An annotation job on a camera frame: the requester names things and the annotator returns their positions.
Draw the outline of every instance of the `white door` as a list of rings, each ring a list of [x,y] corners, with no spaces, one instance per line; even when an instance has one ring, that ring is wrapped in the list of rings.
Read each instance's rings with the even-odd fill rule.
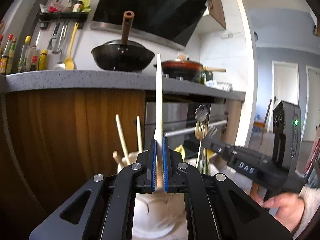
[[[272,103],[268,127],[273,129],[272,112],[281,100],[298,104],[299,101],[299,76],[298,64],[288,62],[272,62],[273,88]]]
[[[316,127],[320,122],[320,70],[307,67],[308,69],[308,112],[307,121],[303,134],[303,141],[313,142]]]

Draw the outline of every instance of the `black glass range hood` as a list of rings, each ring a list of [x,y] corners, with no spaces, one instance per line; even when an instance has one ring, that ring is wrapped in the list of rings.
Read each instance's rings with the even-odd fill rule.
[[[100,0],[92,29],[121,31],[123,13],[135,13],[131,35],[175,49],[188,43],[206,0]]]

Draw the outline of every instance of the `hand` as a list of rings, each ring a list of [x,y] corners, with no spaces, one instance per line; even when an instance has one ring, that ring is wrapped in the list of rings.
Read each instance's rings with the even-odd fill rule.
[[[258,195],[258,189],[259,185],[253,182],[250,197],[264,208],[279,208],[275,218],[294,234],[303,216],[304,201],[297,194],[286,192],[263,202],[263,199]]]

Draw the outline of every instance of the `yellow bottle cap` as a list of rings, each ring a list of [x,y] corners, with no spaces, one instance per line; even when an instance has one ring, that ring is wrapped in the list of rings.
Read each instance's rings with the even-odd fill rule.
[[[31,36],[27,36],[26,37],[26,40],[24,41],[25,43],[30,43],[30,41],[31,41]]]

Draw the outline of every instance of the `oven door handle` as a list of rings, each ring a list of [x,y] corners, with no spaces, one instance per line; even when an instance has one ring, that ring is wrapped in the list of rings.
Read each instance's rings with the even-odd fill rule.
[[[208,128],[212,127],[212,126],[220,126],[220,125],[224,125],[224,124],[227,124],[227,120],[209,123]],[[188,134],[188,133],[194,133],[195,129],[196,129],[196,127],[188,127],[188,128],[184,128],[184,129],[180,129],[180,130],[164,132],[164,136],[165,137],[173,137],[173,136],[184,135],[184,134]]]

